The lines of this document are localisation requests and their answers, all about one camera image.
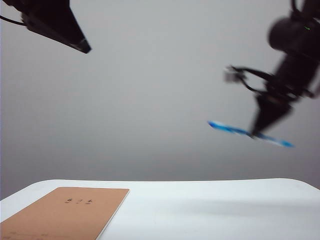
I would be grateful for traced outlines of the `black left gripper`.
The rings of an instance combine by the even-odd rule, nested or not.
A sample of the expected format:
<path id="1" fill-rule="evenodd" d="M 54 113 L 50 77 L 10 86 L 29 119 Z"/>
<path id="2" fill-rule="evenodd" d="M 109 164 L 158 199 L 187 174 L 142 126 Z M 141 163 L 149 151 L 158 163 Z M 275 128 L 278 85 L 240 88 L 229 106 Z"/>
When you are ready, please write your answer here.
<path id="1" fill-rule="evenodd" d="M 26 26 L 31 32 L 85 54 L 92 50 L 70 8 L 69 0 L 5 0 L 4 3 L 21 13 L 20 22 L 3 16 L 4 21 Z M 50 28 L 58 28 L 60 34 Z"/>

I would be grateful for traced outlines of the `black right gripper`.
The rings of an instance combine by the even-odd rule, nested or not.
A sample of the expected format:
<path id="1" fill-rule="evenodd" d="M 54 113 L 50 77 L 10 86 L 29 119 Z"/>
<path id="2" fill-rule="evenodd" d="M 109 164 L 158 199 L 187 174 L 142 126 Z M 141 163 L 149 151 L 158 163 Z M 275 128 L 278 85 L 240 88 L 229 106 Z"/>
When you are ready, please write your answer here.
<path id="1" fill-rule="evenodd" d="M 257 136 L 279 122 L 291 112 L 289 104 L 301 97 L 315 98 L 316 90 L 309 87 L 316 76 L 316 67 L 280 67 L 275 74 L 264 73 L 266 80 L 263 95 L 256 97 L 258 110 L 250 129 L 250 136 Z"/>

